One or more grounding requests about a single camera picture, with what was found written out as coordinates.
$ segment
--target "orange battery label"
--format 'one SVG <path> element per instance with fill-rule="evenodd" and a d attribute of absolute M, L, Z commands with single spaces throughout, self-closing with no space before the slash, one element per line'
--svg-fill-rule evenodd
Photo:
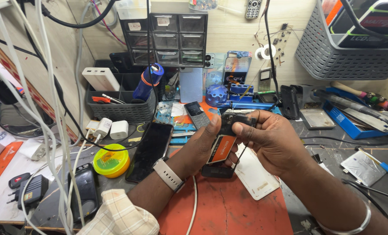
<path fill-rule="evenodd" d="M 219 135 L 213 143 L 212 154 L 207 164 L 226 160 L 235 140 L 235 136 Z"/>

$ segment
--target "drawer label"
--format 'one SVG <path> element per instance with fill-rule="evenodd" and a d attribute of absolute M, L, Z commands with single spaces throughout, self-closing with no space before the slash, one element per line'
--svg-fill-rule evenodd
<path fill-rule="evenodd" d="M 158 20 L 158 26 L 168 26 L 169 25 L 169 18 L 164 17 L 164 18 L 157 18 Z"/>
<path fill-rule="evenodd" d="M 127 23 L 129 25 L 129 29 L 130 31 L 140 31 L 141 27 L 140 27 L 140 23 L 139 22 L 136 22 L 136 23 Z"/>

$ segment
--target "red key fob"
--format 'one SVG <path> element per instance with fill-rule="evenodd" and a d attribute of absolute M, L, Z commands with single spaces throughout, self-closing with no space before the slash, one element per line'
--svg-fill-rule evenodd
<path fill-rule="evenodd" d="M 9 181 L 9 187 L 10 189 L 16 189 L 16 188 L 19 188 L 20 187 L 20 184 L 23 182 L 23 181 L 26 181 L 30 178 L 30 173 L 24 173 L 24 174 L 21 174 L 21 175 L 18 175 L 16 177 L 13 177 L 12 179 L 10 179 Z"/>

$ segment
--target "yellow lid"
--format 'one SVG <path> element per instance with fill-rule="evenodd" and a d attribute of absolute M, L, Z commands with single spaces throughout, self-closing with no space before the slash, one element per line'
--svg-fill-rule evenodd
<path fill-rule="evenodd" d="M 112 143 L 105 148 L 116 150 L 124 149 L 125 147 L 117 143 Z M 100 149 L 94 156 L 92 165 L 94 166 L 94 170 L 101 175 L 111 175 L 118 171 L 123 171 L 124 167 L 129 167 L 129 152 L 127 150 L 113 152 Z"/>

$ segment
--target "silver bangle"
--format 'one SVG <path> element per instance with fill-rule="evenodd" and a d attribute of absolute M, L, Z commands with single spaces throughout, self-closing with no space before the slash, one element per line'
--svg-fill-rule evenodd
<path fill-rule="evenodd" d="M 368 204 L 366 202 L 365 203 L 365 206 L 366 206 L 366 217 L 365 217 L 365 220 L 364 222 L 362 222 L 362 225 L 359 227 L 359 228 L 356 228 L 354 230 L 351 230 L 351 231 L 348 231 L 348 232 L 338 232 L 338 231 L 334 231 L 334 230 L 331 230 L 331 229 L 328 229 L 327 227 L 323 226 L 320 222 L 317 221 L 317 223 L 320 225 L 321 228 L 323 228 L 324 230 L 326 230 L 327 232 L 331 232 L 333 234 L 338 234 L 338 235 L 352 235 L 352 234 L 357 234 L 359 232 L 362 232 L 364 231 L 364 229 L 368 226 L 369 224 L 369 220 L 371 219 L 371 209 L 369 208 Z"/>

